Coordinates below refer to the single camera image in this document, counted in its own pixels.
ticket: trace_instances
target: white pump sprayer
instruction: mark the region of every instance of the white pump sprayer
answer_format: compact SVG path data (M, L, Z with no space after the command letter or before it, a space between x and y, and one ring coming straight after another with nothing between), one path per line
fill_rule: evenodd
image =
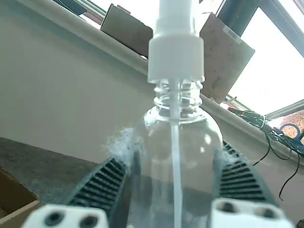
M149 43L148 81L203 81L204 43L195 30L198 0L160 0Z

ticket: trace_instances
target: bright sky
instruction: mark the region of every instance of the bright sky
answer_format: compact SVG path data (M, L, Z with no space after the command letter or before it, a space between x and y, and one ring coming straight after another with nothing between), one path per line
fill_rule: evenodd
M91 0L104 10L121 5L154 28L158 0ZM304 15L292 0L279 0L304 31ZM222 0L204 0L199 11L216 13ZM267 114L304 99L304 58L258 8L241 37L256 50L229 94L252 110Z

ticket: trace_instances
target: bottle neck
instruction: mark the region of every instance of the bottle neck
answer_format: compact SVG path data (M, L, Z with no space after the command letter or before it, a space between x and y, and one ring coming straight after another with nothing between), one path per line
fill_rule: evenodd
M170 119L170 107L172 105L172 93L177 96L179 108L179 120L191 120L201 115L200 90L202 89L200 81L182 80L175 84L170 84L167 80L160 80L156 83L156 97L154 103L156 112L161 118Z

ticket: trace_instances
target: blue object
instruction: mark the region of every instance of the blue object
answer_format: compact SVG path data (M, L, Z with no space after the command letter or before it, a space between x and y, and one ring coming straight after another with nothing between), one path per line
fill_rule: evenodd
M296 129L297 134L294 138L290 137L290 143L293 147L295 147L298 151L304 152L304 145L301 143L301 139L304 137L304 131L301 133L300 128L294 124L294 123L285 123L280 127L280 130L282 130L286 126L292 126Z

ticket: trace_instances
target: barcode label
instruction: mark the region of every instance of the barcode label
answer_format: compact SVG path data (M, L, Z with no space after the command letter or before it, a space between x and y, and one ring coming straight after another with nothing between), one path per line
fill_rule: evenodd
M234 32L232 31L228 26L224 26L223 31L227 33L231 38L233 38L238 44L241 43L241 38Z

